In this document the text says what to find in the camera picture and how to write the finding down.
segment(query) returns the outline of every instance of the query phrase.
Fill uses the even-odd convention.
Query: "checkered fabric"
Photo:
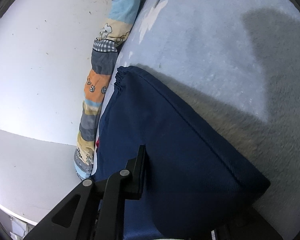
[[[117,49],[114,46],[114,41],[110,40],[98,41],[95,39],[93,49],[99,52],[117,52]]]

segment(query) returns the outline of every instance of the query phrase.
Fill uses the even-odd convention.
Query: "patterned fabric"
[[[97,39],[95,39],[93,43],[93,49],[100,52],[117,52],[117,49],[114,46],[114,42],[110,40],[98,41]]]
[[[84,86],[82,116],[74,153],[74,166],[81,180],[88,178],[93,168],[96,131],[102,101],[118,57],[117,46],[129,36],[137,17],[141,0],[112,0],[111,11],[93,43],[92,69]]]

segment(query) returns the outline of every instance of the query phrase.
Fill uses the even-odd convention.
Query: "silver screw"
[[[88,187],[92,184],[92,180],[91,179],[86,179],[82,182],[82,185],[84,185],[85,187]]]
[[[130,171],[128,171],[128,170],[122,170],[122,171],[120,171],[120,175],[121,176],[128,176],[130,174]]]

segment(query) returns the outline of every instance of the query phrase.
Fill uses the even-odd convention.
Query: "navy blue fabric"
[[[251,205],[270,182],[188,104],[148,72],[119,67],[100,120],[95,180],[146,145],[146,186],[126,201],[124,238],[200,236]]]

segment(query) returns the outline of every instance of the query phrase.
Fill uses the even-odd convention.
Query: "orange fabric patch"
[[[101,75],[90,70],[87,82],[84,86],[86,99],[95,103],[101,103],[105,96],[110,79],[110,75]]]

